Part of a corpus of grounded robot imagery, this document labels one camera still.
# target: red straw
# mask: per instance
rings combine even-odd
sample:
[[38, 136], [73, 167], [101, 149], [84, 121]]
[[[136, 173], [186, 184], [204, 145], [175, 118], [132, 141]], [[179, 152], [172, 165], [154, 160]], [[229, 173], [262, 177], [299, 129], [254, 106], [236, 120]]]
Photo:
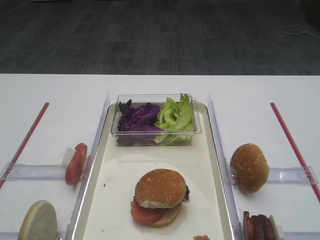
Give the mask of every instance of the red straw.
[[285, 121], [281, 117], [280, 112], [276, 107], [276, 104], [274, 102], [271, 102], [270, 105], [271, 105], [271, 107], [272, 107], [272, 109], [274, 111], [274, 114], [276, 115], [276, 118], [278, 119], [278, 121], [279, 121], [279, 123], [280, 123], [280, 125], [281, 125], [281, 127], [282, 127], [282, 129], [283, 129], [283, 131], [284, 131], [284, 133], [286, 135], [286, 137], [288, 138], [289, 143], [290, 143], [290, 145], [291, 145], [296, 157], [298, 158], [298, 160], [300, 162], [300, 165], [302, 167], [304, 167], [305, 173], [306, 173], [307, 177], [309, 178], [309, 181], [311, 183], [312, 189], [313, 189], [316, 197], [318, 198], [318, 200], [320, 202], [320, 190], [319, 190], [318, 185], [315, 183], [316, 181], [314, 180], [312, 174], [310, 173], [309, 168], [308, 168], [304, 158], [302, 157], [301, 152], [299, 151], [299, 149], [298, 149], [293, 137], [291, 136], [291, 134], [289, 132], [289, 129], [287, 128], [287, 126], [285, 124]]
[[7, 168], [1, 182], [0, 182], [0, 189], [2, 188], [2, 186], [4, 185], [5, 181], [7, 180], [7, 177], [9, 175], [9, 173], [11, 172], [12, 168], [14, 167], [14, 165], [16, 164], [20, 154], [22, 153], [22, 151], [24, 150], [25, 146], [27, 145], [32, 133], [34, 132], [34, 130], [36, 129], [38, 123], [40, 122], [41, 118], [43, 117], [43, 115], [45, 114], [47, 108], [49, 106], [49, 103], [46, 102], [41, 111], [39, 112], [38, 116], [36, 117], [34, 123], [32, 124], [31, 128], [29, 129], [28, 133], [26, 134], [25, 138], [23, 139], [20, 147], [18, 148], [18, 150], [16, 151], [15, 155], [13, 156], [9, 167]]

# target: tomato slice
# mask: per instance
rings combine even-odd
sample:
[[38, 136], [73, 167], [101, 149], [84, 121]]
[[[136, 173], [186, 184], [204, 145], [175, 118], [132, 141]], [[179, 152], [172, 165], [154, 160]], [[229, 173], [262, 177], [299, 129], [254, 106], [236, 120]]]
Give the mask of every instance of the tomato slice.
[[87, 145], [80, 143], [75, 147], [75, 153], [65, 171], [64, 180], [67, 185], [77, 185], [80, 181], [82, 168], [87, 157]]
[[136, 201], [131, 202], [131, 215], [139, 223], [153, 224], [159, 221], [166, 213], [166, 208], [145, 208]]

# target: bread slice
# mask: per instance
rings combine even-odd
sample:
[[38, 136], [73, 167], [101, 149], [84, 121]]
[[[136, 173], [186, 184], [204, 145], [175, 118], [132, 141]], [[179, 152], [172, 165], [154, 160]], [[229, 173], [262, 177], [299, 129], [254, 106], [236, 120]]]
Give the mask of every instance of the bread slice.
[[168, 211], [159, 221], [156, 221], [154, 223], [149, 223], [147, 225], [152, 227], [163, 227], [163, 226], [169, 225], [177, 218], [181, 209], [182, 209], [182, 202], [180, 202], [175, 207], [168, 209]]
[[28, 210], [17, 240], [56, 240], [57, 214], [48, 201], [40, 200]]

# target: white table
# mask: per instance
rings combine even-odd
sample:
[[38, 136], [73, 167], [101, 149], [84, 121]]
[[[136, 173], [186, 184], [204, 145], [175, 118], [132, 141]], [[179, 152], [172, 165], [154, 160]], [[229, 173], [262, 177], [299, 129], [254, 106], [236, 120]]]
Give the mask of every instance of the white table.
[[[299, 167], [270, 107], [275, 102], [320, 178], [319, 91], [320, 76], [0, 74], [0, 168], [11, 161], [45, 102], [50, 105], [18, 163], [54, 164], [79, 142], [90, 148], [107, 93], [111, 103], [120, 94], [190, 93], [206, 105], [211, 94], [227, 159], [239, 145], [255, 142], [272, 167]], [[315, 195], [308, 198], [317, 202]]]

